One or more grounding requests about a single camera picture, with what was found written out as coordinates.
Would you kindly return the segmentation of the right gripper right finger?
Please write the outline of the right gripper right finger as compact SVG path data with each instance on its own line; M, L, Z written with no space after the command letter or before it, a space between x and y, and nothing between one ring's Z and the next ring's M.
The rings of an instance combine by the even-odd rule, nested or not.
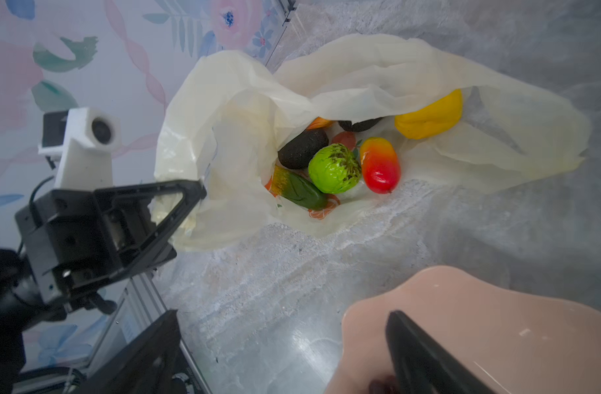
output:
M390 313L385 334L401 393L494 393L404 312Z

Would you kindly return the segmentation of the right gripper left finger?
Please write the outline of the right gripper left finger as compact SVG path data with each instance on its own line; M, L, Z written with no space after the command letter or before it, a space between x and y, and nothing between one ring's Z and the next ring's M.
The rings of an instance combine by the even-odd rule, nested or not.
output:
M186 393L175 376L180 353L180 327L168 310L76 391L78 393Z

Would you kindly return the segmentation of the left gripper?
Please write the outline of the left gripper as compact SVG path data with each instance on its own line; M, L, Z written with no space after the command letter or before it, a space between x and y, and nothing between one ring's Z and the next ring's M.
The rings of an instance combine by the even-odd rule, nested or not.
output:
M149 205L175 197L154 223ZM95 191L52 190L16 215L39 295L47 311L116 311L99 290L175 259L169 239L207 196L200 181L177 180Z

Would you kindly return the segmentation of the purple grape bunch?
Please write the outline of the purple grape bunch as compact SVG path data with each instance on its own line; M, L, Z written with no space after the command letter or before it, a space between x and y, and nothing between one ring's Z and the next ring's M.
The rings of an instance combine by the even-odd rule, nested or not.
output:
M396 378L389 376L385 379L374 379L370 382L369 394L399 394Z

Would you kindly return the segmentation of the yellow plastic bag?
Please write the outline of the yellow plastic bag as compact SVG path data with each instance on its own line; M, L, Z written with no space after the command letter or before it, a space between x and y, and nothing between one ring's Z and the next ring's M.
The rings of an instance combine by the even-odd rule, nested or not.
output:
M411 140L394 125L454 90L462 118ZM207 198L171 242L212 251L283 223L311 236L355 224L383 202L364 186L332 211L311 214L266 190L277 152L315 118L382 118L405 180L491 193L578 168L591 124L571 102L420 39L350 34L285 62L276 72L239 51L202 57L170 102L157 140L159 181L203 181Z

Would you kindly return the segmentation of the pink scalloped plate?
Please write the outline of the pink scalloped plate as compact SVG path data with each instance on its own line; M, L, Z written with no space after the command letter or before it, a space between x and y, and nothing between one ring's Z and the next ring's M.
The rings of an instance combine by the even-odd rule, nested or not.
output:
M393 373L385 336L399 310L497 393L601 393L601 313L495 287L448 266L352 305L329 393L365 393Z

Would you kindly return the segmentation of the green yellow cucumber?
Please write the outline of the green yellow cucumber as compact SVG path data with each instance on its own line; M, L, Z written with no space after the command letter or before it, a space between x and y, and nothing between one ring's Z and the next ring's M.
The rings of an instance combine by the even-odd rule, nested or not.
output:
M323 210L328 205L328 197L313 183L291 170L274 167L269 191L292 203L313 211Z

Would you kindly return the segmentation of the dark avocado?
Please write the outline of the dark avocado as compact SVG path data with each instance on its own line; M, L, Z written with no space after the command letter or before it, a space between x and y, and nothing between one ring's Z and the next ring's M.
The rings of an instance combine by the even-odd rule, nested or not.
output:
M303 131L278 151L278 160L288 169L302 170L328 144L328 135L324 129Z
M368 131L369 129L377 125L381 120L382 118L374 118L360 122L339 121L338 125L343 129L343 131L359 133Z

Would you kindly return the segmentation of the green custard apple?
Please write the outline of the green custard apple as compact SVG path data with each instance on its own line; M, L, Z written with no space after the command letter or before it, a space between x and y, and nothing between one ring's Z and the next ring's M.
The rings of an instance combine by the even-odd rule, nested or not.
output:
M337 195L355 187L361 177L361 165L344 144L330 144L310 161L308 173L313 184L323 193Z

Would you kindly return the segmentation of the red yellow mango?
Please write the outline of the red yellow mango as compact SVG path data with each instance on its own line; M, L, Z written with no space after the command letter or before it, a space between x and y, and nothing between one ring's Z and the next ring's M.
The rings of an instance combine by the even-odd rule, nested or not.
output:
M322 129L325 127L330 127L333 124L333 121L324 119L324 118L315 118L306 128L306 131Z

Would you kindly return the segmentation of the red yellow peach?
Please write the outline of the red yellow peach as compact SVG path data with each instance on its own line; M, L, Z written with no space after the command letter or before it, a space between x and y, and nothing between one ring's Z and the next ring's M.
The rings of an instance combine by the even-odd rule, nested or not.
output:
M372 192L391 194L401 180L397 152L384 138L371 137L360 148L362 176Z

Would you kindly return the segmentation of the yellow lemon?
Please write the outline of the yellow lemon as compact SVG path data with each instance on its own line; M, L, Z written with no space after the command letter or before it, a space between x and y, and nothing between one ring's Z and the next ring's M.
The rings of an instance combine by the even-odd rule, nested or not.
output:
M462 92L454 90L418 111L395 116L394 125L406 138L422 140L452 129L461 120L462 110Z

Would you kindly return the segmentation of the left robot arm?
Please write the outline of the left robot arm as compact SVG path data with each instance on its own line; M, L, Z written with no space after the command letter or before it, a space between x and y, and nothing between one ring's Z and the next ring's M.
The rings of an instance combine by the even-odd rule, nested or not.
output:
M178 180L32 197L15 217L24 248L0 247L0 393L25 365L24 331L79 309L115 312L99 290L174 259L170 239L206 194Z

